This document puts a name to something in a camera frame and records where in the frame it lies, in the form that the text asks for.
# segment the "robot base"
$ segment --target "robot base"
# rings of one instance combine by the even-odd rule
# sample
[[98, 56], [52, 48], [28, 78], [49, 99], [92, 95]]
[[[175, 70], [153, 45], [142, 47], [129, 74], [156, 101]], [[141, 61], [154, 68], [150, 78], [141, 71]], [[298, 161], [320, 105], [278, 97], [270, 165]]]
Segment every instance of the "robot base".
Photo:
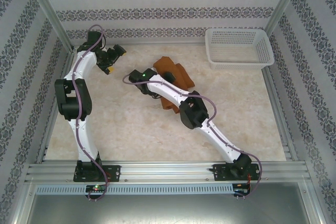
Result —
[[[109, 182], [119, 182], [120, 165], [102, 165], [99, 154], [96, 162], [105, 171]], [[92, 161], [82, 162], [78, 160], [74, 173], [74, 182], [105, 182], [105, 178], [100, 169]]]
[[241, 175], [233, 174], [234, 164], [215, 164], [212, 169], [209, 169], [214, 173], [215, 181], [235, 181], [235, 180], [248, 180], [248, 175], [250, 175], [250, 180], [259, 179], [259, 166], [258, 164], [250, 164], [244, 173]]

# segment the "wire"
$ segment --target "wire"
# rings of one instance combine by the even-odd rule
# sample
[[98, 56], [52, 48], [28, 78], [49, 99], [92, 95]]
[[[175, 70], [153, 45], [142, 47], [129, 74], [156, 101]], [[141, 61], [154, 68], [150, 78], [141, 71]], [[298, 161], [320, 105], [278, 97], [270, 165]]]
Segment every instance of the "wire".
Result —
[[154, 95], [152, 95], [152, 98], [153, 99], [160, 99], [162, 96], [161, 95], [159, 95], [159, 94], [154, 94]]
[[262, 175], [262, 171], [263, 171], [263, 167], [262, 167], [262, 164], [261, 164], [261, 161], [253, 154], [251, 153], [248, 153], [248, 152], [244, 152], [244, 151], [241, 151], [239, 149], [237, 149], [236, 147], [233, 147], [232, 145], [230, 145], [229, 143], [227, 143], [224, 139], [222, 139], [218, 134], [217, 132], [210, 126], [210, 121], [212, 121], [213, 118], [215, 118], [215, 116], [217, 115], [217, 107], [215, 105], [215, 103], [210, 100], [208, 97], [205, 97], [203, 95], [199, 95], [199, 94], [183, 94], [181, 92], [179, 92], [178, 90], [176, 90], [175, 88], [173, 88], [172, 86], [166, 84], [165, 82], [161, 82], [161, 81], [140, 81], [140, 82], [135, 82], [135, 83], [132, 83], [132, 82], [126, 82], [125, 79], [129, 76], [126, 75], [124, 78], [122, 78], [122, 82], [125, 83], [125, 84], [129, 84], [129, 85], [140, 85], [140, 84], [148, 84], [148, 83], [157, 83], [157, 84], [161, 84], [161, 85], [164, 85], [168, 88], [170, 88], [171, 90], [173, 90], [174, 92], [176, 92], [177, 94], [183, 96], [183, 97], [194, 97], [194, 98], [201, 98], [201, 99], [204, 99], [206, 101], [208, 101], [212, 107], [214, 108], [214, 114], [208, 119], [208, 121], [206, 122], [207, 126], [209, 127], [209, 129], [215, 134], [215, 136], [218, 137], [219, 140], [221, 140], [226, 146], [230, 147], [231, 149], [239, 152], [239, 153], [242, 153], [242, 154], [245, 154], [245, 155], [248, 155], [248, 156], [251, 156], [253, 157], [259, 164], [259, 177], [258, 177], [258, 180], [256, 182], [256, 186], [254, 187], [254, 189], [247, 195], [245, 196], [245, 198], [249, 197], [258, 187], [259, 183], [260, 183], [260, 180], [261, 180], [261, 175]]
[[90, 193], [88, 194], [88, 198], [89, 200], [94, 200], [94, 201], [98, 201], [100, 200], [102, 197], [104, 197], [105, 193], [107, 192], [107, 187], [108, 187], [108, 184], [109, 184], [109, 180], [107, 178], [107, 175], [105, 173], [105, 171], [103, 170], [103, 168], [90, 156], [90, 154], [85, 150], [85, 148], [83, 147], [83, 145], [81, 144], [80, 142], [80, 139], [79, 139], [79, 120], [82, 116], [82, 100], [81, 100], [81, 97], [80, 97], [80, 94], [79, 94], [79, 90], [78, 90], [78, 87], [76, 85], [76, 80], [75, 80], [75, 77], [76, 77], [76, 70], [79, 66], [79, 64], [81, 63], [82, 59], [88, 54], [88, 52], [91, 51], [91, 49], [93, 49], [96, 45], [98, 45], [98, 43], [102, 40], [103, 36], [104, 36], [104, 29], [100, 26], [100, 25], [93, 25], [89, 28], [88, 32], [91, 31], [91, 29], [93, 29], [94, 27], [98, 26], [100, 28], [100, 31], [101, 31], [101, 35], [99, 37], [99, 39], [97, 40], [96, 43], [94, 43], [88, 50], [86, 50], [84, 52], [84, 54], [79, 58], [79, 60], [77, 61], [77, 63], [75, 64], [75, 67], [73, 68], [73, 73], [72, 73], [72, 84], [73, 84], [73, 87], [75, 88], [75, 92], [76, 92], [76, 96], [77, 96], [77, 101], [78, 101], [78, 105], [79, 105], [79, 113], [78, 113], [78, 116], [76, 118], [76, 140], [77, 140], [77, 143], [80, 147], [80, 149], [84, 152], [85, 155], [88, 156], [88, 158], [99, 168], [99, 170], [103, 173], [104, 175], [104, 179], [105, 179], [105, 190], [104, 192], [102, 193], [102, 195], [100, 195], [97, 199], [91, 199], [90, 198]]
[[104, 46], [101, 49], [104, 49], [105, 46], [106, 46], [106, 37], [105, 37], [105, 34], [103, 35], [103, 38], [104, 38]]
[[250, 175], [250, 173], [247, 174], [247, 179], [248, 179], [248, 182], [247, 182], [247, 184], [248, 184], [248, 190], [250, 190], [251, 189], [251, 175]]

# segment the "black mounting plate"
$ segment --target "black mounting plate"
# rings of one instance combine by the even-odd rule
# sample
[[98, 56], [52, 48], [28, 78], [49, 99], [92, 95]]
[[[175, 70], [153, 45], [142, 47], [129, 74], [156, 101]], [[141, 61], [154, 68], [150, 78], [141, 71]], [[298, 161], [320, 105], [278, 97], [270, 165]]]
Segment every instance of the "black mounting plate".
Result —
[[[102, 165], [102, 168], [107, 173], [110, 182], [119, 182], [121, 168], [120, 165]], [[98, 179], [95, 180], [90, 179], [90, 176], [80, 175], [78, 167], [76, 166], [74, 182], [105, 182], [105, 178], [102, 174]]]
[[246, 169], [243, 176], [235, 177], [231, 173], [231, 168], [234, 164], [214, 164], [211, 170], [214, 173], [215, 181], [235, 181], [235, 180], [248, 180], [248, 174], [251, 176], [251, 180], [258, 180], [259, 178], [259, 166], [258, 164], [250, 164]]

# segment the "vented metal strip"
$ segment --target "vented metal strip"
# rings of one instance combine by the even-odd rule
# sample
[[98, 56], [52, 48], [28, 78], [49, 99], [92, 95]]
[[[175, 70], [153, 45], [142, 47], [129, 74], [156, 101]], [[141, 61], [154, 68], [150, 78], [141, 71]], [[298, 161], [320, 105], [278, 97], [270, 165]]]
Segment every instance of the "vented metal strip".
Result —
[[[86, 185], [40, 185], [36, 195], [83, 195]], [[232, 184], [110, 185], [108, 195], [232, 194]]]

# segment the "patterned wallpaper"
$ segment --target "patterned wallpaper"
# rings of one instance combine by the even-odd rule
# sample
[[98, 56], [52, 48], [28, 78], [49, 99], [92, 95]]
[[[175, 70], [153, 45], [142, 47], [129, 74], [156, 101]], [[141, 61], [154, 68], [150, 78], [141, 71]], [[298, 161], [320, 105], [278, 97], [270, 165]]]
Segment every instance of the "patterned wallpaper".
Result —
[[335, 15], [335, 0], [291, 0], [270, 38], [273, 82], [327, 223], [336, 223]]
[[67, 52], [37, 0], [0, 0], [0, 223], [36, 161]]
[[264, 28], [279, 0], [50, 0], [72, 43], [100, 24], [108, 43], [204, 41], [210, 27]]

